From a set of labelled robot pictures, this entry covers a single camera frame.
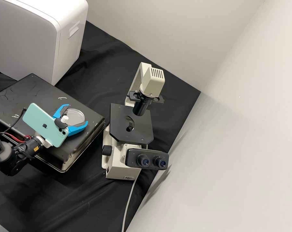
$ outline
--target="black cloth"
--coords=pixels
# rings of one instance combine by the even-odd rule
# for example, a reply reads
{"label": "black cloth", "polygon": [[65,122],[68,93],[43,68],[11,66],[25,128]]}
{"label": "black cloth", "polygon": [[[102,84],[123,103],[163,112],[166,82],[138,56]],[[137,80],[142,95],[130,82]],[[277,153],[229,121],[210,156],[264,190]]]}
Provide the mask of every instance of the black cloth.
{"label": "black cloth", "polygon": [[[56,85],[109,121],[110,103],[124,104],[140,62],[152,64],[121,41],[86,23],[79,59]],[[164,104],[151,104],[154,141],[168,152],[200,92],[164,70]],[[0,73],[0,90],[15,81]],[[102,134],[71,169],[57,173],[39,160],[14,177],[0,172],[0,223],[9,231],[121,231],[132,181],[105,178]],[[142,170],[129,205],[126,227],[156,171]]]}

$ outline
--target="smartphone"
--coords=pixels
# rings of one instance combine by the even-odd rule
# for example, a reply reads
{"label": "smartphone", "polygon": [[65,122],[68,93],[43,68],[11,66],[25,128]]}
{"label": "smartphone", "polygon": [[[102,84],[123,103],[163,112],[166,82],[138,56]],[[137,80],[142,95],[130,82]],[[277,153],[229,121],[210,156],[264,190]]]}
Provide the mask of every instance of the smartphone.
{"label": "smartphone", "polygon": [[55,147],[60,147],[68,136],[68,128],[58,128],[55,119],[35,103],[30,104],[22,119]]}

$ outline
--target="white appliance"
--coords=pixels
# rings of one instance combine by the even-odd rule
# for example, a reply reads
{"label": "white appliance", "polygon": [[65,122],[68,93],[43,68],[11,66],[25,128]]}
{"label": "white appliance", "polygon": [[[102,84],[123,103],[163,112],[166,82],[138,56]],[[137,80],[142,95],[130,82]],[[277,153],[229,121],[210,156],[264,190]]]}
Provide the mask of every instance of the white appliance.
{"label": "white appliance", "polygon": [[78,59],[86,0],[0,0],[0,72],[55,85]]}

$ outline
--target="red wire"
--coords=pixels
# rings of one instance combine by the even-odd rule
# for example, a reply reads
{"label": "red wire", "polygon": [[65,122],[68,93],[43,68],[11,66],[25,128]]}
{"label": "red wire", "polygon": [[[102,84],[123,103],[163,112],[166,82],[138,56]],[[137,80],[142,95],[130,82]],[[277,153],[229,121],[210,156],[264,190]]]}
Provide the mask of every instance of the red wire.
{"label": "red wire", "polygon": [[10,137],[13,138],[13,140],[15,140],[15,141],[17,141],[17,142],[19,142],[19,143],[25,143],[25,141],[22,141],[22,140],[16,138],[16,137],[13,136],[12,134],[9,134],[9,133],[7,133],[7,132],[5,132],[5,133],[3,133],[3,134],[9,135]]}

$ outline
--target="gray wall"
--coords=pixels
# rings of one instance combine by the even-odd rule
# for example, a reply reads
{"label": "gray wall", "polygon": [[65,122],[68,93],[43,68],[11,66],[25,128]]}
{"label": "gray wall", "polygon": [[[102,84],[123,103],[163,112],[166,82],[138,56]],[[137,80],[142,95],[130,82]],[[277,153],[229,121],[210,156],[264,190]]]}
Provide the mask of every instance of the gray wall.
{"label": "gray wall", "polygon": [[88,0],[87,19],[204,91],[262,2]]}
{"label": "gray wall", "polygon": [[205,90],[127,231],[292,231],[292,0],[266,0]]}

